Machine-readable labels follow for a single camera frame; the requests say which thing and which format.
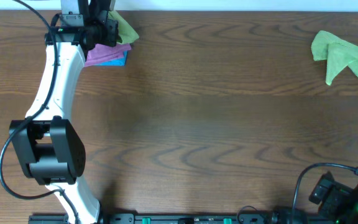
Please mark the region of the light green cloth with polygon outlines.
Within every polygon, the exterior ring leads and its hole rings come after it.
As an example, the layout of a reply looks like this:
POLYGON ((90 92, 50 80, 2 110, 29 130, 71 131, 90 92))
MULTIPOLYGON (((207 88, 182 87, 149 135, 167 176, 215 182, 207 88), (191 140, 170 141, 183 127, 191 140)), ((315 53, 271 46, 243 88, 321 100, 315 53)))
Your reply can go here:
POLYGON ((110 11, 108 18, 118 21, 118 44, 132 44, 139 39, 138 33, 117 11, 110 11))

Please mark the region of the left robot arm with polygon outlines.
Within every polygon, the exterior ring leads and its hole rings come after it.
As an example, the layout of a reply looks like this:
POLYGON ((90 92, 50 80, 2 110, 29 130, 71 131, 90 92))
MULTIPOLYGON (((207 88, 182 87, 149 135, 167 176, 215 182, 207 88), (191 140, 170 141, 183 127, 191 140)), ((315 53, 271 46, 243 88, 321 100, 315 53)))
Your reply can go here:
POLYGON ((85 146, 71 124, 71 111, 87 53, 96 44, 114 47, 118 22, 106 11, 55 19, 62 24, 47 26, 47 58, 35 100, 23 120, 11 122, 8 141, 24 175, 45 186, 47 195, 58 197, 69 223, 113 223, 83 176, 85 146))

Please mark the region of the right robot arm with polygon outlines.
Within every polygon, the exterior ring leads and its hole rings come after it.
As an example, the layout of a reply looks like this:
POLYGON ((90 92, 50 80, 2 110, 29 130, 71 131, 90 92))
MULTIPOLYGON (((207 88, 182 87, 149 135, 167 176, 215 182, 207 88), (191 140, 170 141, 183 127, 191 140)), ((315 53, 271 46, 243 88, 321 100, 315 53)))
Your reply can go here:
POLYGON ((309 201, 319 206, 318 215, 326 220, 358 224, 358 184, 354 188, 348 187, 327 172, 319 179, 309 201))

